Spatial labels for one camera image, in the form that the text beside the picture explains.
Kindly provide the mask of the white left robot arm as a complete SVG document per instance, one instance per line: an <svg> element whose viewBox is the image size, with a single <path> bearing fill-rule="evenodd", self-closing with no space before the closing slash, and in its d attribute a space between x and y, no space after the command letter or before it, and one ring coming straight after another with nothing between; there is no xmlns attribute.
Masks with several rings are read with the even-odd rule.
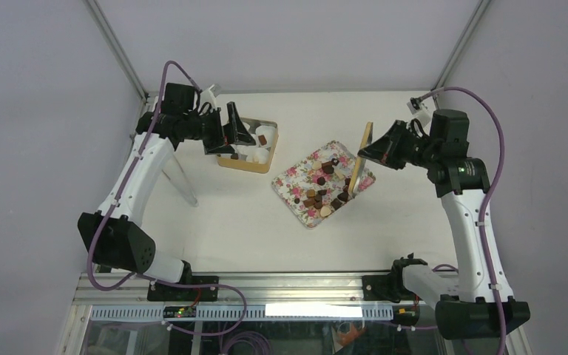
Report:
<svg viewBox="0 0 568 355"><path fill-rule="evenodd" d="M207 155L233 154L237 145L254 146L256 138L242 122L235 102L226 104L228 120L211 89L168 83L153 109L138 120L132 151L110 193L95 212L84 212L78 230L86 246L89 281L101 291L117 285L101 285L95 265L128 271L149 281L164 283L174 300L188 298L193 281L189 263L158 251L143 229L143 214L155 184L174 159L180 143L200 141Z"/></svg>

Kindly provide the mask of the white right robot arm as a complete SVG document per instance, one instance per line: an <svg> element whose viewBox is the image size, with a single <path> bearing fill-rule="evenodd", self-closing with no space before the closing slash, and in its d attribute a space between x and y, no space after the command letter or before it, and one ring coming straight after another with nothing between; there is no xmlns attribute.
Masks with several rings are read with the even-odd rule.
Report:
<svg viewBox="0 0 568 355"><path fill-rule="evenodd" d="M409 164L426 170L450 224L458 279L452 283L409 255L394 260L385 297L424 301L445 339L503 339L529 320L530 307L515 298L498 256L489 210L493 186L484 162L467 154L469 118L438 109L429 133L422 127L418 119L398 120L379 138L367 132L357 157L395 170Z"/></svg>

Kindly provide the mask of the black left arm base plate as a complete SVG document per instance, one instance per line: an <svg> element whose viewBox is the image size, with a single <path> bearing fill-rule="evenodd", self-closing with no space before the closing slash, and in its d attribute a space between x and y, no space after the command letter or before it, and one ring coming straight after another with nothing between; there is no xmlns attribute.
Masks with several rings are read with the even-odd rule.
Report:
<svg viewBox="0 0 568 355"><path fill-rule="evenodd" d="M214 302L218 300L218 276L193 275L189 287L175 287L156 282L150 285L146 299L150 302Z"/></svg>

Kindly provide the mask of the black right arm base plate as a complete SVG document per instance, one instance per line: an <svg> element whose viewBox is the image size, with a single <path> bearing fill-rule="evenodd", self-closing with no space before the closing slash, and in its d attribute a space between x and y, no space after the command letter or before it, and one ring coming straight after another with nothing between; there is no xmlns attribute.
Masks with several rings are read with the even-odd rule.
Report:
<svg viewBox="0 0 568 355"><path fill-rule="evenodd" d="M433 280L424 274L404 272L366 274L361 276L364 301L387 301L400 303L421 298L428 305L435 305L440 299L440 293L433 287Z"/></svg>

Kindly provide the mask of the silver metal tongs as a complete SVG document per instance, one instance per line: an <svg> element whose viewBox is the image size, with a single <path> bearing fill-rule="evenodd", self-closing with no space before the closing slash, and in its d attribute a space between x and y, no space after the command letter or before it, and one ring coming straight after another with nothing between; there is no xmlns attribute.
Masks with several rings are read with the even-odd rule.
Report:
<svg viewBox="0 0 568 355"><path fill-rule="evenodd" d="M179 160L174 155L165 164L162 173L191 207L198 207L195 191Z"/></svg>

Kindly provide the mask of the silver tin lid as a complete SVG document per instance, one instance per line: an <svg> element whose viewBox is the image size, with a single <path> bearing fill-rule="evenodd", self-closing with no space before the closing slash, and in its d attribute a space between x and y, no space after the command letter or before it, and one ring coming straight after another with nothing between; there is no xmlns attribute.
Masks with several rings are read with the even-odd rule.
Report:
<svg viewBox="0 0 568 355"><path fill-rule="evenodd" d="M362 140L359 145L359 150L364 149L373 141L373 122L367 122L365 130L362 135ZM350 183L348 185L348 194L350 198L355 198L359 194L359 185L363 179L363 172L365 168L365 159L356 155L354 168Z"/></svg>

